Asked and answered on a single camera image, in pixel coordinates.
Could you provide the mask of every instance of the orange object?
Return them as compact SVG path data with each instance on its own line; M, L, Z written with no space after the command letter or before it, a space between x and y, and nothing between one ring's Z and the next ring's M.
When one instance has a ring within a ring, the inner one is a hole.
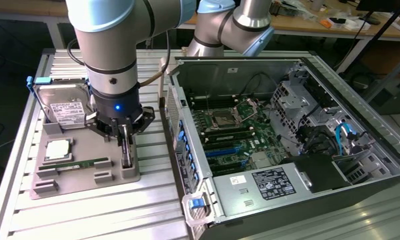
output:
M329 21L327 19L323 19L323 20L321 21L321 24L322 24L326 28L333 27L333 23L330 23L330 21Z

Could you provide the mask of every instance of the hard drive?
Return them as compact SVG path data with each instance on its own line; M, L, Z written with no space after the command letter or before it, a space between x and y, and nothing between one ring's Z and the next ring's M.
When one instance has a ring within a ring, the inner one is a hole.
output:
M38 77L34 92L51 123L59 123L63 129L86 127L86 114L91 114L94 108L90 86L84 78Z

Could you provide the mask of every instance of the workbench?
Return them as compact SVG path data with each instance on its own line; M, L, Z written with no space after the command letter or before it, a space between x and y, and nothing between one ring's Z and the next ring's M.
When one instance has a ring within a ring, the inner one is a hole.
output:
M138 51L139 81L160 69L166 50ZM303 56L323 72L331 68L306 51L265 51L261 56ZM172 50L172 56L183 51ZM227 51L226 56L241 56ZM44 53L36 77L82 78L86 67L75 63L66 50ZM164 78L167 91L170 79ZM189 239L178 194L164 127L159 114L159 83L140 89L140 102L156 110L156 119L136 136L140 181L31 200L43 118L35 97L28 98L2 186L0 240L79 239ZM326 240L400 239L400 184L355 206L297 222L246 239Z
M318 15L319 17L325 16L325 12L315 12L310 10L311 2L309 2L309 0L301 1L313 14ZM326 5L343 11L350 10L354 16L359 13L353 5L341 3L339 0L327 0ZM385 23L387 22L387 19L385 17L377 18L378 20L381 20L381 24L373 25L369 30L361 32L358 36L358 39L361 39L361 41L355 45L345 62L341 64L337 70L338 73L343 72L347 69L357 56L365 49L366 45L369 44L370 40L373 39L374 35L378 33ZM59 28L60 23L70 23L66 2L56 2L51 0L0 0L0 19L46 23L55 48L66 48L66 43ZM179 28L195 29L197 23L198 16L195 15L191 20L189 20L179 26ZM271 25L275 28L277 35L353 39L358 33L357 30L350 31L346 28L327 29L319 22L305 20L301 16L273 16ZM394 26L391 26L379 40L400 42L400 31Z

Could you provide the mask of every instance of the hard drive label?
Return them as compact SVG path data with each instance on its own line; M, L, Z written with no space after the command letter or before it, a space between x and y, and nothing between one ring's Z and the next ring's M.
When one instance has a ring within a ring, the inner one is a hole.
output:
M282 167L253 173L262 198L273 200L297 194L290 178Z
M52 103L51 107L62 126L86 122L86 111L82 102Z

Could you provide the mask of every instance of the slotted metal surface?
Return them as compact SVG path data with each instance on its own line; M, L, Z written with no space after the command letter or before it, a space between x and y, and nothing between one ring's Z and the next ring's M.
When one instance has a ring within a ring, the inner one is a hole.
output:
M159 70L166 50L138 52L138 69L144 81ZM172 51L182 56L182 51ZM229 57L241 54L227 52ZM398 134L389 129L381 116L359 101L349 86L317 56L305 51L273 51L263 57L306 57L347 98L358 101L359 111L371 113L370 119L386 138L400 149ZM54 78L86 77L84 67L59 50L55 60L42 57L44 72ZM158 85L143 87L140 100L158 107ZM31 200L31 187L38 156L42 119L44 115L30 97L22 128L0 187L0 239L189 239L186 220L171 169L160 115L147 131L136 137L139 144L142 180L112 187ZM355 206L301 221L247 240L400 240L400 184L382 191Z

